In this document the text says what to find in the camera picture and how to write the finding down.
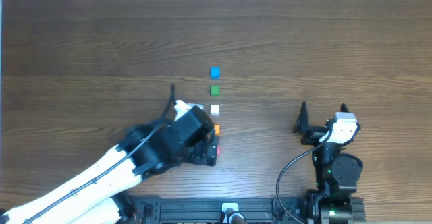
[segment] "wooden tabletop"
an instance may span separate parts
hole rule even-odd
[[[346,103],[362,126],[345,152],[364,162],[367,219],[432,219],[432,0],[3,2],[0,206],[85,170],[158,118],[175,83],[179,99],[221,105],[222,155],[132,194],[274,197],[310,148],[291,133],[301,102],[317,126]],[[281,191],[314,187],[306,157]]]

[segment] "black cable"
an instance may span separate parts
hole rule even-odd
[[[276,182],[276,198],[278,203],[282,206],[282,209],[294,220],[296,220],[298,223],[300,224],[305,224],[303,221],[297,219],[297,217],[295,217],[293,214],[291,214],[291,212],[289,210],[287,210],[285,208],[285,205],[282,204],[282,200],[281,200],[281,195],[279,193],[279,185],[281,183],[281,179],[284,176],[285,172],[291,167],[291,165],[293,165],[296,161],[300,160],[302,157],[306,156],[307,154],[316,151],[318,148],[322,147],[329,139],[331,136],[331,132],[332,130],[329,130],[329,135],[320,143],[318,144],[316,147],[302,153],[301,155],[298,155],[295,159],[292,159],[292,161],[290,161],[290,163],[288,163],[285,168],[283,168],[282,172],[279,174],[279,177],[277,178],[277,182]]]
[[[176,88],[175,88],[174,84],[172,84],[171,85],[171,95],[170,95],[170,97],[168,99],[167,106],[166,106],[165,110],[163,111],[162,116],[159,118],[159,120],[157,122],[157,125],[147,135],[146,138],[144,138],[143,140],[141,140],[141,143],[137,147],[135,147],[134,150],[132,150],[131,152],[129,152],[124,158],[120,159],[120,161],[118,161],[116,164],[112,165],[110,168],[108,168],[107,170],[105,170],[103,173],[99,174],[98,176],[96,176],[92,180],[90,180],[90,181],[86,182],[85,184],[81,185],[80,187],[76,188],[74,191],[69,192],[69,194],[66,194],[65,196],[61,197],[59,200],[56,200],[53,204],[50,204],[49,206],[45,207],[43,210],[39,211],[37,214],[35,214],[31,218],[26,219],[24,221],[24,224],[30,224],[32,221],[34,221],[37,218],[41,217],[41,215],[45,214],[46,212],[48,212],[49,210],[51,210],[52,208],[54,208],[58,204],[60,204],[63,201],[67,200],[69,197],[76,195],[79,191],[83,190],[84,188],[88,187],[89,185],[95,184],[102,177],[106,176],[109,172],[113,171],[113,169],[115,169],[116,167],[118,167],[118,165],[122,164],[126,159],[129,159],[147,140],[150,139],[150,137],[158,130],[158,128],[164,122],[164,119],[167,117],[168,111],[171,108],[171,104],[172,104],[173,99],[174,99],[174,91],[175,91],[175,89]]]

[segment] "blue cube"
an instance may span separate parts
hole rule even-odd
[[[212,67],[210,68],[210,78],[211,79],[219,79],[221,76],[220,69],[218,67]]]

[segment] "wood grain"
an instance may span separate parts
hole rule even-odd
[[[223,155],[131,193],[273,197],[307,149],[290,133],[301,102],[315,125],[346,103],[362,125],[347,152],[364,162],[368,220],[432,219],[432,0],[3,3],[0,206],[86,169],[122,129],[157,118],[173,82],[180,99],[221,105]],[[314,185],[306,158],[281,191]]]

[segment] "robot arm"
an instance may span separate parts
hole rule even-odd
[[[0,224],[71,223],[73,220],[74,223],[85,223],[88,218],[94,218],[95,211],[101,211],[102,208],[92,209],[99,203],[105,209],[107,206],[114,208],[110,197],[137,186],[151,176],[165,173],[182,162],[214,166],[218,137],[214,135],[214,125],[209,116],[197,106],[191,107],[183,101],[177,101],[175,109],[178,112],[175,121],[163,119],[162,127],[158,127],[160,121],[155,121],[129,129],[125,139],[108,150],[93,166],[47,195],[7,211],[0,217]],[[153,136],[144,140],[152,131]],[[100,176],[131,152],[131,157],[95,183],[29,221],[29,218],[71,191]]]

